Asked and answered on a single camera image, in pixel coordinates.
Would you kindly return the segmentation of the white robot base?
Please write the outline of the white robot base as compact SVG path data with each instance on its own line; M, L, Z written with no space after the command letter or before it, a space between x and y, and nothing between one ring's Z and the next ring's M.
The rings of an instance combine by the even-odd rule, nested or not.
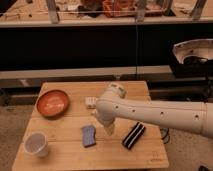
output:
M193 39L174 44L172 52L180 64L191 56L213 60L213 38Z

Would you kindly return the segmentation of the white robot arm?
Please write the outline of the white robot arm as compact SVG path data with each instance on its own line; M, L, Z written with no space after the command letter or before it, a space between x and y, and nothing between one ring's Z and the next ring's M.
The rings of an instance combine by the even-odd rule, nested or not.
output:
M213 139L213 103L125 99L124 87L112 82L96 101L97 120L109 127L116 118L141 121Z

